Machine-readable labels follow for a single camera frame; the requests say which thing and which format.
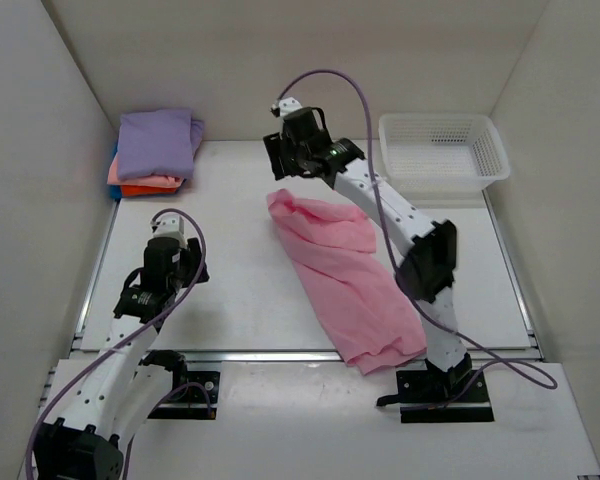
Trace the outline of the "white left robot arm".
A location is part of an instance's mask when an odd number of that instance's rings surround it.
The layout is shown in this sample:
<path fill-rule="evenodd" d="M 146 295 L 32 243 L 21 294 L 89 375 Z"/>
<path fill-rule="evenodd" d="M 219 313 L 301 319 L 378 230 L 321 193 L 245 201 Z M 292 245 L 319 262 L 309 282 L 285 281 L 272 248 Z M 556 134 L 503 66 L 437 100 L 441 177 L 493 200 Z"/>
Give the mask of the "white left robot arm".
<path fill-rule="evenodd" d="M 28 479 L 121 479 L 151 412 L 192 387 L 183 356 L 155 350 L 166 318 L 209 279 L 203 237 L 157 234 L 125 279 L 98 356 L 47 401 L 25 455 Z"/>

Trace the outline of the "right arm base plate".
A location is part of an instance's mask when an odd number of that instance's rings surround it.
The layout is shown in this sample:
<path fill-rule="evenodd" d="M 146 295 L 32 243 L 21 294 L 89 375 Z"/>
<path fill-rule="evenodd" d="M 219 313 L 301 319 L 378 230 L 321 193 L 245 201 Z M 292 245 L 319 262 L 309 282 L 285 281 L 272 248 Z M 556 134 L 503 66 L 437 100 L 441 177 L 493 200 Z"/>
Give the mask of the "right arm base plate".
<path fill-rule="evenodd" d="M 402 424 L 491 423 L 495 416 L 484 373 L 472 370 L 450 393 L 425 370 L 396 372 L 397 392 L 376 400 L 378 408 L 399 406 Z"/>

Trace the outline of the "pink t-shirt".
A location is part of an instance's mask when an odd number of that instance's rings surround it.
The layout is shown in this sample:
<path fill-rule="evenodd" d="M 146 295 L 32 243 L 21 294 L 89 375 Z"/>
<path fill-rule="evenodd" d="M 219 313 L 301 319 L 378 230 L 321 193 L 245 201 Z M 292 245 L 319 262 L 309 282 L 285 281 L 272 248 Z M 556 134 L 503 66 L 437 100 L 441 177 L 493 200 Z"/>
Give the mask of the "pink t-shirt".
<path fill-rule="evenodd" d="M 375 259 L 376 236 L 354 205 L 268 194 L 280 243 L 316 318 L 344 362 L 367 375 L 426 351 L 418 314 Z"/>

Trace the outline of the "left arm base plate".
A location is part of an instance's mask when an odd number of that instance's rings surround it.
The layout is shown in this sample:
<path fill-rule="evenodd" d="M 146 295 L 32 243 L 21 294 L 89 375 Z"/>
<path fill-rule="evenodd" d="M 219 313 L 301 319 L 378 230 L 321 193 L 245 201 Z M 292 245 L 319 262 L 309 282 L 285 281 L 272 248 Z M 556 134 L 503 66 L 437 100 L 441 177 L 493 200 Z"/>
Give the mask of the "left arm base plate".
<path fill-rule="evenodd" d="M 187 373 L 188 388 L 173 393 L 156 407 L 149 419 L 215 420 L 219 401 L 221 372 L 197 370 Z"/>

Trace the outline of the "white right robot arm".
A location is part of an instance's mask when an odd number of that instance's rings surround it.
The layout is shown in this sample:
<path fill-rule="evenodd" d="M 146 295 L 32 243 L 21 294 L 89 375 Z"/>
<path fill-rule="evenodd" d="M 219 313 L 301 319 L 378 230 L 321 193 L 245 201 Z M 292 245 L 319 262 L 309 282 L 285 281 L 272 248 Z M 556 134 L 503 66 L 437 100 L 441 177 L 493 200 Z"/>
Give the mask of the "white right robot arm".
<path fill-rule="evenodd" d="M 381 227 L 390 253 L 400 253 L 395 278 L 423 321 L 429 391 L 453 399 L 472 371 L 453 306 L 455 224 L 432 220 L 398 194 L 376 173 L 369 151 L 346 138 L 332 139 L 322 109 L 287 98 L 271 112 L 281 122 L 279 132 L 263 139 L 274 177 L 322 180 Z"/>

